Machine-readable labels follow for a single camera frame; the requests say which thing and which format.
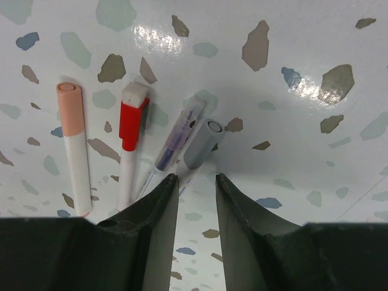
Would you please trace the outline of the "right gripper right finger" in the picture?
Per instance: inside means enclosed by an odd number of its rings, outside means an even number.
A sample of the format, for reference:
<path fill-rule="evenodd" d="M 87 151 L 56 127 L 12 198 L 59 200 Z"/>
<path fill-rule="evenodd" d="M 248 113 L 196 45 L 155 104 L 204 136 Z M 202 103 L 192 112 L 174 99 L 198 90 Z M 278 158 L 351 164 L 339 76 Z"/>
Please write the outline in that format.
<path fill-rule="evenodd" d="M 227 290 L 386 290 L 387 224 L 287 221 L 216 176 Z"/>

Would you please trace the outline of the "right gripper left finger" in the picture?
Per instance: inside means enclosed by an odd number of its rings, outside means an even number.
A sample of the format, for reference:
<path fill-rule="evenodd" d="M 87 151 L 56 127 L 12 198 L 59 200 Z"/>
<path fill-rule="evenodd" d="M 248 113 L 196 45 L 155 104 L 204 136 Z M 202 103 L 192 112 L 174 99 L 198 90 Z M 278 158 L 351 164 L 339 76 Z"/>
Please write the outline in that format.
<path fill-rule="evenodd" d="M 1 219 L 2 290 L 168 290 L 178 177 L 93 224 L 85 218 Z"/>

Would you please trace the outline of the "grey cap white marker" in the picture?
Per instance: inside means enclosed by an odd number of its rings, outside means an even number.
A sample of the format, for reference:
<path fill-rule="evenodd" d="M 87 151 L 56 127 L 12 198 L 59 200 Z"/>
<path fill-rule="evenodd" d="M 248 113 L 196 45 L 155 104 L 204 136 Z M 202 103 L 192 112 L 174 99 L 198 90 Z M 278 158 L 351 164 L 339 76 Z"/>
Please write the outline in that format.
<path fill-rule="evenodd" d="M 183 154 L 175 171 L 179 179 L 179 195 L 187 188 L 193 174 L 202 166 L 224 136 L 224 127 L 213 119 L 207 119 L 196 133 Z"/>

